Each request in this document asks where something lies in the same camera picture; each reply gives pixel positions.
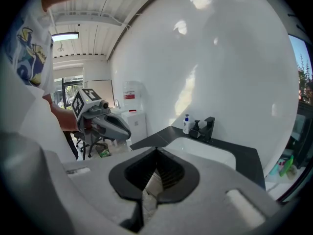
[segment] ceiling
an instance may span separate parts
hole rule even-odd
[[[55,42],[53,57],[104,55],[108,59],[127,23],[147,1],[69,0],[53,5],[51,34],[79,32],[79,39]]]

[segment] black faucet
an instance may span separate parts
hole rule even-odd
[[[212,138],[212,132],[213,132],[213,128],[214,128],[215,118],[214,117],[208,117],[204,121],[206,122],[206,127],[200,129],[199,132],[204,135],[204,141],[210,142],[211,138]]]

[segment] red sign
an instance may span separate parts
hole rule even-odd
[[[124,95],[124,99],[135,99],[135,94]]]

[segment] ceiling beam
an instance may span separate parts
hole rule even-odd
[[[109,17],[100,17],[93,15],[60,15],[54,18],[55,25],[69,25],[69,24],[101,24],[106,27],[121,27],[118,23]]]
[[[83,66],[86,61],[107,62],[104,55],[75,55],[55,57],[52,59],[54,70]]]

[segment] cable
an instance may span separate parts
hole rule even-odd
[[[100,14],[104,14],[104,15],[107,15],[108,17],[112,18],[114,21],[118,22],[119,24],[121,25],[126,25],[128,27],[131,27],[130,25],[126,24],[126,23],[122,23],[120,22],[119,20],[117,20],[114,16],[112,16],[111,14],[109,13],[104,13],[104,12],[99,12],[99,11],[90,11],[90,10],[67,10],[67,11],[59,11],[59,12],[56,12],[56,13],[53,13],[53,14],[60,14],[60,13],[66,13],[66,12],[85,12],[85,13],[100,13]]]
[[[56,27],[56,25],[55,25],[55,21],[54,21],[54,18],[53,18],[53,14],[52,14],[50,8],[48,8],[48,12],[49,12],[49,15],[50,15],[50,18],[51,18],[52,25],[53,25],[53,27],[54,27],[55,33],[58,34],[57,27]],[[58,48],[58,51],[59,51],[59,52],[64,51],[62,41],[60,41],[60,45],[61,45],[61,46],[60,46],[60,48]]]

